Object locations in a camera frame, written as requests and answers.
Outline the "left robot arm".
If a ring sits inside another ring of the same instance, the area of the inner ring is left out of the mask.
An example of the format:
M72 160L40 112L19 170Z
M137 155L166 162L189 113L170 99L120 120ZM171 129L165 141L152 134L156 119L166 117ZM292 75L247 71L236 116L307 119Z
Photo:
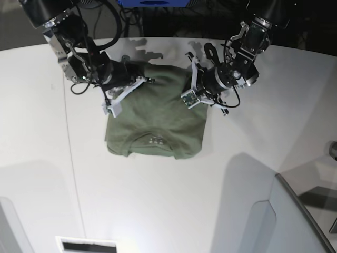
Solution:
M191 52L191 84L181 94L186 106L191 109L201 103L214 106L228 115L231 106L222 100L225 92L238 93L239 89L251 87L260 74L254 64L256 57L265 52L271 44L271 29L285 29L290 20L290 1L249 1L247 11L252 14L250 21L241 21L238 34L224 42L223 61L217 49L211 44L204 45L206 58L213 63L207 69Z

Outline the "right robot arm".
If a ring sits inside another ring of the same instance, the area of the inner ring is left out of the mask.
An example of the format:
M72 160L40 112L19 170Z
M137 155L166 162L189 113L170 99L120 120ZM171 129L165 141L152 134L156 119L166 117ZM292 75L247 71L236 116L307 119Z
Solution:
M129 60L114 61L106 49L115 45L122 33L122 22L109 1L101 4L112 13L116 34L106 44L97 45L89 36L78 1L21 1L20 5L34 28L44 27L43 35L57 57L65 77L74 85L99 87L103 93L115 88L134 89L154 79Z

